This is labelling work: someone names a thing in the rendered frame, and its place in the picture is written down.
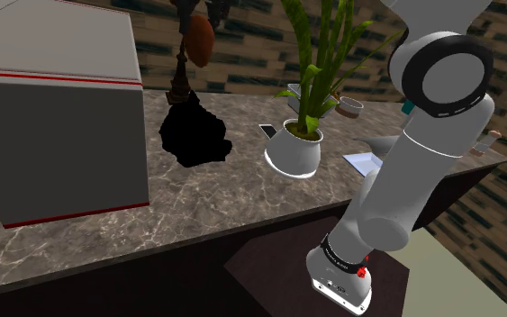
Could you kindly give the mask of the white cup brown band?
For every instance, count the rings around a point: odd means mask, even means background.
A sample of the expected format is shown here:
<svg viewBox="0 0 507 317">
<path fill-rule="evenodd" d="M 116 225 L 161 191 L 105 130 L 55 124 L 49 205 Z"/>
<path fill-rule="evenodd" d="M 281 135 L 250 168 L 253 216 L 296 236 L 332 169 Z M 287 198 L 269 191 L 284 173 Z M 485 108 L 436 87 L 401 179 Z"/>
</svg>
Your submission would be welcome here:
<svg viewBox="0 0 507 317">
<path fill-rule="evenodd" d="M 357 119 L 363 109 L 364 105 L 358 100 L 346 96 L 341 96 L 338 105 L 335 107 L 337 113 L 351 119 Z"/>
</svg>

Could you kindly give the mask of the brown ornate stand orange oval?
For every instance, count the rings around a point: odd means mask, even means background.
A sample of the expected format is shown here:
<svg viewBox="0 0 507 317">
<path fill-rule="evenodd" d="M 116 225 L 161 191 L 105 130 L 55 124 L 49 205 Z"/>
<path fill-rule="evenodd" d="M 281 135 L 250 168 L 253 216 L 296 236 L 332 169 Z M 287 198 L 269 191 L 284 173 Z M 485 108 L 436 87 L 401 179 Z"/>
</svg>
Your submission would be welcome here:
<svg viewBox="0 0 507 317">
<path fill-rule="evenodd" d="M 205 0 L 169 0 L 177 8 L 179 32 L 183 35 L 177 54 L 176 73 L 171 88 L 166 92 L 169 104 L 186 102 L 191 87 L 186 75 L 186 62 L 190 59 L 197 67 L 205 67 L 213 52 L 214 29 L 208 16 L 193 15 L 196 6 Z"/>
</svg>

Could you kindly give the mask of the dark robot stand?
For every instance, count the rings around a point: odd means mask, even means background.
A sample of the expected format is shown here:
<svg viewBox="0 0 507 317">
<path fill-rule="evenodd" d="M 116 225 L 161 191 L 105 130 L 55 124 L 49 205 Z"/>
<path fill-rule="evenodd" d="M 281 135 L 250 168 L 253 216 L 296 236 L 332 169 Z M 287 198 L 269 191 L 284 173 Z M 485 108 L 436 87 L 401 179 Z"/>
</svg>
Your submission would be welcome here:
<svg viewBox="0 0 507 317">
<path fill-rule="evenodd" d="M 356 317 L 312 288 L 305 258 L 339 218 L 330 216 L 249 240 L 225 268 L 272 317 Z M 369 255 L 372 298 L 360 317 L 402 317 L 410 269 Z"/>
</svg>

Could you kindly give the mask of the grey shallow bowl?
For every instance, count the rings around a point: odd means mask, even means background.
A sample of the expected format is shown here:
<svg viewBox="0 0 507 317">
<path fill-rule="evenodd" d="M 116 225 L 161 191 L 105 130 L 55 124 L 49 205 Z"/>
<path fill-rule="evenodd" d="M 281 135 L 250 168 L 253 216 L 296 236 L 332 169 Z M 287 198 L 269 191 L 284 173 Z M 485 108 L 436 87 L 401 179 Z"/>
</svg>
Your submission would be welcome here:
<svg viewBox="0 0 507 317">
<path fill-rule="evenodd" d="M 367 144 L 371 151 L 376 156 L 385 156 L 393 145 L 397 142 L 399 136 L 380 136 L 380 137 L 362 137 L 362 138 L 354 138 L 354 140 L 362 141 Z"/>
</svg>

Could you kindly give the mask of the black lumpy object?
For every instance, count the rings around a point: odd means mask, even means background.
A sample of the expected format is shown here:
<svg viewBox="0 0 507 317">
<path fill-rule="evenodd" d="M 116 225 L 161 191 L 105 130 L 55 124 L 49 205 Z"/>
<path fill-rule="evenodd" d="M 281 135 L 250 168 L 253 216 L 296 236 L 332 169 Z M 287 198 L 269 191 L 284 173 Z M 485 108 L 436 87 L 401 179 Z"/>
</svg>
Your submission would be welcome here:
<svg viewBox="0 0 507 317">
<path fill-rule="evenodd" d="M 193 90 L 186 102 L 170 106 L 158 134 L 162 148 L 185 168 L 224 161 L 232 150 L 224 121 L 203 108 Z"/>
</svg>

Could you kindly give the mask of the large grey box red stripes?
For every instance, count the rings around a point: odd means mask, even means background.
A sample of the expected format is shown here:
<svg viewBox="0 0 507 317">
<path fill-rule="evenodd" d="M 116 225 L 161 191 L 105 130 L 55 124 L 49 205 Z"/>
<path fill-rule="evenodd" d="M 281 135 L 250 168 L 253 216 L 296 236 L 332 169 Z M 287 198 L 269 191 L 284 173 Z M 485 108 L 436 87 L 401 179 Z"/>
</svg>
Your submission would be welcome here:
<svg viewBox="0 0 507 317">
<path fill-rule="evenodd" d="M 68 0 L 0 0 L 2 225 L 148 204 L 130 16 Z"/>
</svg>

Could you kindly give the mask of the grey rectangular tray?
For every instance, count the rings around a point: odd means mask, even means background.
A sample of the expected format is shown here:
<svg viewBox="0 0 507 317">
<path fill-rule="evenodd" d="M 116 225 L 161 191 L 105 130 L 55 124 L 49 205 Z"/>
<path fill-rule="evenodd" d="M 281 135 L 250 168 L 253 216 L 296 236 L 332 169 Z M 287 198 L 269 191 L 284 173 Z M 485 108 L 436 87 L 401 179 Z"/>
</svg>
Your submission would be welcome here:
<svg viewBox="0 0 507 317">
<path fill-rule="evenodd" d="M 300 84 L 288 84 L 287 85 L 287 91 L 290 93 L 293 93 L 294 95 L 289 95 L 287 97 L 287 104 L 288 106 L 293 109 L 297 114 L 300 112 L 300 101 L 299 97 L 301 97 L 301 87 Z M 335 98 L 333 95 L 328 95 L 328 97 L 325 99 L 324 102 L 327 102 L 329 100 L 332 100 L 335 104 L 339 103 L 339 100 Z M 321 118 L 324 118 L 328 113 L 331 112 L 333 108 L 328 109 Z"/>
</svg>

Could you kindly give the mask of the green plant in white pot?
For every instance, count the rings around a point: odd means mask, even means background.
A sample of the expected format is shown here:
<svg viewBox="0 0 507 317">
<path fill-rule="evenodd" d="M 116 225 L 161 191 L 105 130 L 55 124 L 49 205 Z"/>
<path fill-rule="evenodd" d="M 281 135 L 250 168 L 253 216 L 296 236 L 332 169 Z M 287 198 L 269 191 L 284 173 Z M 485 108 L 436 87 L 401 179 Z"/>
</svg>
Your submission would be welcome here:
<svg viewBox="0 0 507 317">
<path fill-rule="evenodd" d="M 283 122 L 283 128 L 267 142 L 264 155 L 270 167 L 292 179 L 306 179 L 317 171 L 323 140 L 320 119 L 328 109 L 338 105 L 332 100 L 324 101 L 347 77 L 364 67 L 364 62 L 359 61 L 344 75 L 338 75 L 346 56 L 371 22 L 353 24 L 354 0 L 339 0 L 336 13 L 332 11 L 333 2 L 321 0 L 320 35 L 314 59 L 310 25 L 302 1 L 281 0 L 297 40 L 300 112 L 295 119 Z"/>
</svg>

